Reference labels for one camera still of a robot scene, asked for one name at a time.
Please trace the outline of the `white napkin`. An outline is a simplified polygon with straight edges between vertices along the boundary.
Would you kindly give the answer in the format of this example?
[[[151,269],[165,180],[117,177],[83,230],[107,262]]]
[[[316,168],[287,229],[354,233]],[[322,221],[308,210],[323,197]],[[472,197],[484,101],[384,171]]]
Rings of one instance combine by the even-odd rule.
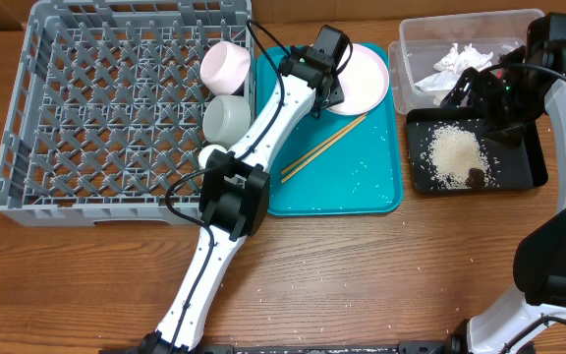
[[[435,73],[415,82],[415,87],[434,94],[433,103],[440,105],[444,96],[454,87],[462,72],[470,67],[479,71],[491,66],[493,53],[481,53],[470,43],[462,51],[454,43],[449,52],[433,65]]]

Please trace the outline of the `large pink plate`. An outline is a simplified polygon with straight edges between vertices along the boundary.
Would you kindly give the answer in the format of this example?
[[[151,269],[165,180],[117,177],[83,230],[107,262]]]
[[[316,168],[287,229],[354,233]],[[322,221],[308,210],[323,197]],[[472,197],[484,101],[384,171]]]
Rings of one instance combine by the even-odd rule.
[[[338,75],[344,100],[328,108],[339,115],[361,115],[377,106],[389,90],[385,59],[368,46],[354,43],[345,51],[351,59]]]

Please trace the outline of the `pile of white rice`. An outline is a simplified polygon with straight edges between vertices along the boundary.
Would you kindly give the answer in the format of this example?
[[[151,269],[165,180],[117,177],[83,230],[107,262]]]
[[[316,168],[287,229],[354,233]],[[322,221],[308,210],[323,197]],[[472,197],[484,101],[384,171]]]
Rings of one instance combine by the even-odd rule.
[[[485,174],[485,186],[496,181],[485,148],[476,134],[454,125],[434,125],[428,129],[420,154],[423,170],[430,173],[430,180],[437,190],[458,191],[471,189],[466,186],[470,168],[481,169]]]

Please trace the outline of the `brown food scrap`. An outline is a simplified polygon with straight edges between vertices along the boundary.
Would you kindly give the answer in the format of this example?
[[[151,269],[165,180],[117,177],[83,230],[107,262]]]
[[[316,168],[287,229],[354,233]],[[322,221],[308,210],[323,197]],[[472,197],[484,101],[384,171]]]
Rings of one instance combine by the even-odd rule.
[[[478,168],[470,168],[465,184],[467,187],[474,190],[483,189],[485,187],[484,172]]]

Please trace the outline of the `small pink bowl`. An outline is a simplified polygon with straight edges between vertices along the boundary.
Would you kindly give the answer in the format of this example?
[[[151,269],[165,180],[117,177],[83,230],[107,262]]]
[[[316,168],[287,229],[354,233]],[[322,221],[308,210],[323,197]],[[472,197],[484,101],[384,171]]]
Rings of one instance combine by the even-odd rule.
[[[231,95],[240,89],[249,73],[248,49],[230,41],[214,44],[200,64],[200,78],[214,95]]]

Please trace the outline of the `white green bowl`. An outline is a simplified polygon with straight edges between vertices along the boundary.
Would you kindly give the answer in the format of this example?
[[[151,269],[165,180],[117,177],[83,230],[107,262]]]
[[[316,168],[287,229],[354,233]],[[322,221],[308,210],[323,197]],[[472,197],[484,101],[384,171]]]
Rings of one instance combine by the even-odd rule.
[[[242,96],[215,96],[204,111],[204,137],[212,144],[230,148],[248,131],[251,118],[250,105]]]

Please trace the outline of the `cream paper cup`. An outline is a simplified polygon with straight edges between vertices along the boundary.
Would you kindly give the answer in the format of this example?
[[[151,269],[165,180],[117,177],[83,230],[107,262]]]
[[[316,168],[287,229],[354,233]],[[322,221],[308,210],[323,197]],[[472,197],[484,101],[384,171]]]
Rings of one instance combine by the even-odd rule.
[[[226,153],[227,149],[221,145],[208,145],[203,147],[198,154],[198,167],[204,169],[206,167],[207,161],[214,151],[220,151]]]

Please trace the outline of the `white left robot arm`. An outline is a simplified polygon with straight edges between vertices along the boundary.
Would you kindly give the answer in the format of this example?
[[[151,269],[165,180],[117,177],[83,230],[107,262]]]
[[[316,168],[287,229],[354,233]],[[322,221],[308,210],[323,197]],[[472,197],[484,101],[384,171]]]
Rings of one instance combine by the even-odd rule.
[[[298,122],[344,100],[338,77],[353,54],[350,38],[325,25],[314,44],[292,46],[270,65],[276,84],[255,121],[228,152],[215,150],[197,175],[201,217],[194,257],[176,297],[141,353],[189,353],[233,257],[256,233],[269,205],[270,166]]]

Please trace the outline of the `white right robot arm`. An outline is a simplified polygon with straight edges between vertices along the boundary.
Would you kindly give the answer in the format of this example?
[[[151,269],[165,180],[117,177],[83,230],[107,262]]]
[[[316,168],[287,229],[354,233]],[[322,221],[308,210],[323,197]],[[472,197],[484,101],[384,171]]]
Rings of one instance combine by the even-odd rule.
[[[462,103],[486,121],[488,139],[504,144],[516,143],[542,114],[552,124],[556,214],[519,244],[513,285],[446,345],[453,353],[531,353],[538,334],[566,325],[566,14],[532,21],[526,45],[491,67],[465,70],[440,106],[459,111]]]

